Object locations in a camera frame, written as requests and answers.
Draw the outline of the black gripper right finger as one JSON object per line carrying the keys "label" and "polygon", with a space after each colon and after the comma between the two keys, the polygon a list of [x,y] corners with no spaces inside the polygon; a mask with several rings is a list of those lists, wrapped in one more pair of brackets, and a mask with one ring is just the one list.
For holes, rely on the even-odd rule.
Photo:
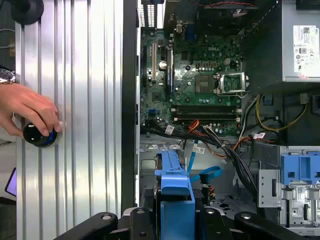
{"label": "black gripper right finger", "polygon": [[202,190],[194,190],[197,240],[299,240],[300,235],[253,212],[241,211],[233,219],[221,208],[205,204]]}

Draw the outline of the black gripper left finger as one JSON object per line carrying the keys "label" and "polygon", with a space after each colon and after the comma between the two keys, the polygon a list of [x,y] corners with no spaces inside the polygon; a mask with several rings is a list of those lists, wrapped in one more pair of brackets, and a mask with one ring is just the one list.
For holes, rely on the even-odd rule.
{"label": "black gripper left finger", "polygon": [[100,212],[56,237],[57,240],[157,240],[156,190],[145,188],[141,206],[127,208],[121,217]]}

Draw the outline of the person's hand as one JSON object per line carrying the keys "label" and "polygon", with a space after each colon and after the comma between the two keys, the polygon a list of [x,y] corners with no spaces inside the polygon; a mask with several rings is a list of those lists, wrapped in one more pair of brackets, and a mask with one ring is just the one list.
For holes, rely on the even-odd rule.
{"label": "person's hand", "polygon": [[43,136],[62,130],[58,110],[49,98],[18,83],[1,84],[0,126],[9,135],[22,138],[23,132],[13,122],[13,114],[29,120]]}

